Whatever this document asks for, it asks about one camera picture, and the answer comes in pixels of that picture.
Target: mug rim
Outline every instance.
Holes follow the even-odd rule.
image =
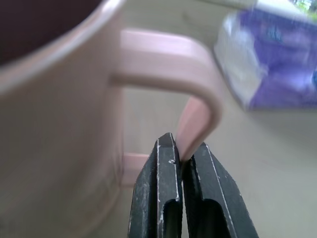
[[[102,0],[92,13],[67,33],[0,66],[0,95],[16,89],[57,63],[88,41],[125,3],[125,0]]]

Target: mug handle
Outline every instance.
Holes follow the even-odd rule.
[[[189,160],[222,115],[221,76],[209,52],[192,39],[154,31],[121,31],[115,85],[130,85],[194,95],[180,117],[176,145]],[[124,154],[123,185],[133,185],[148,155]]]

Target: table surface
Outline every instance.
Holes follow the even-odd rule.
[[[125,90],[125,149],[150,153],[175,133],[188,96]],[[317,234],[317,112],[245,112],[226,90],[221,125],[206,143],[237,182],[261,238]],[[133,189],[122,191],[93,238],[125,238]],[[186,221],[183,237],[187,238]]]

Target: plastic wrapper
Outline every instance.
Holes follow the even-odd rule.
[[[214,52],[246,109],[317,107],[317,25],[244,10],[225,18]]]

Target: dark liquid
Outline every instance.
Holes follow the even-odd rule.
[[[56,39],[101,0],[0,0],[0,65]]]

